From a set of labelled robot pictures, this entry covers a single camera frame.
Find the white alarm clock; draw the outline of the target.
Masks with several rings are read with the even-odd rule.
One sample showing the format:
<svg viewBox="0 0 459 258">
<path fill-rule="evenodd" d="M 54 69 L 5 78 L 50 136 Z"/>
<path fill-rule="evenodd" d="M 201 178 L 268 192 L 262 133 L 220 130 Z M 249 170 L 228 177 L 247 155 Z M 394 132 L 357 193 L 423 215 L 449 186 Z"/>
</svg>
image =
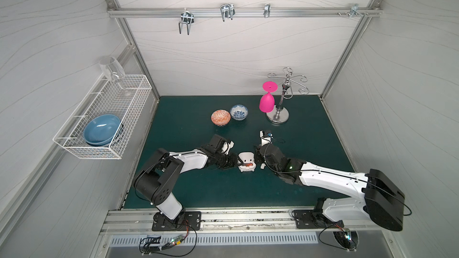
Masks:
<svg viewBox="0 0 459 258">
<path fill-rule="evenodd" d="M 253 152 L 239 153 L 238 169 L 241 172 L 254 172 L 257 165 L 255 163 L 255 154 Z M 253 164 L 253 167 L 242 167 L 243 164 Z"/>
</svg>

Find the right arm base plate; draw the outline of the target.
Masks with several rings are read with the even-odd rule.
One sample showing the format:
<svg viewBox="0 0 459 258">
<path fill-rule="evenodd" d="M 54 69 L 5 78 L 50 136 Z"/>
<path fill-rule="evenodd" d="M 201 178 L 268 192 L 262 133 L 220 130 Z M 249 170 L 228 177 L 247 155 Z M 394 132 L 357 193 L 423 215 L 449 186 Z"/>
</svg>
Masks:
<svg viewBox="0 0 459 258">
<path fill-rule="evenodd" d="M 343 221 L 333 222 L 314 210 L 293 210 L 291 216 L 297 229 L 344 228 Z"/>
</svg>

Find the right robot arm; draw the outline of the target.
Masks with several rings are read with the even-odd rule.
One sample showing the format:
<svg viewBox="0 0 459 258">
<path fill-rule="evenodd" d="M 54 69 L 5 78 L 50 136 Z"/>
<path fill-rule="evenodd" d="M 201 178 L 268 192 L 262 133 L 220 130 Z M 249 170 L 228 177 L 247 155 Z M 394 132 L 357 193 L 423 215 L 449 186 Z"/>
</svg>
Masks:
<svg viewBox="0 0 459 258">
<path fill-rule="evenodd" d="M 345 197 L 319 199 L 314 217 L 324 223 L 370 220 L 394 232 L 403 230 L 405 194 L 382 171 L 352 173 L 287 158 L 272 143 L 256 148 L 255 158 L 290 185 L 328 189 Z"/>
</svg>

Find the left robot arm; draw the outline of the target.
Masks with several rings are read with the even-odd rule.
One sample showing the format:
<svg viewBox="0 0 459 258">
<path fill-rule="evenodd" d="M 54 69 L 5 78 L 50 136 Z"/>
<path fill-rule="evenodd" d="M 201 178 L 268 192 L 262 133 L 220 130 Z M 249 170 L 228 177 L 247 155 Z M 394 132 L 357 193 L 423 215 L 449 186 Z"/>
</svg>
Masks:
<svg viewBox="0 0 459 258">
<path fill-rule="evenodd" d="M 185 152 L 169 152 L 159 148 L 136 173 L 131 187 L 169 221 L 184 213 L 182 204 L 172 193 L 179 176 L 209 166 L 219 169 L 235 167 L 238 156 L 231 152 L 234 142 L 214 135 L 210 142 Z"/>
</svg>

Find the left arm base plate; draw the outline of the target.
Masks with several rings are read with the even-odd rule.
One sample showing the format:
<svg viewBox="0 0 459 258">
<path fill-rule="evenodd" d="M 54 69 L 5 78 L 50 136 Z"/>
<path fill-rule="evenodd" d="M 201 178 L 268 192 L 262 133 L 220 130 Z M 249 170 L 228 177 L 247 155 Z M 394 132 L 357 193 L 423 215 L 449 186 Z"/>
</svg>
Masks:
<svg viewBox="0 0 459 258">
<path fill-rule="evenodd" d="M 187 228 L 200 230 L 202 213 L 200 211 L 182 211 L 175 219 L 169 219 L 162 213 L 156 213 L 152 231 L 186 231 Z"/>
</svg>

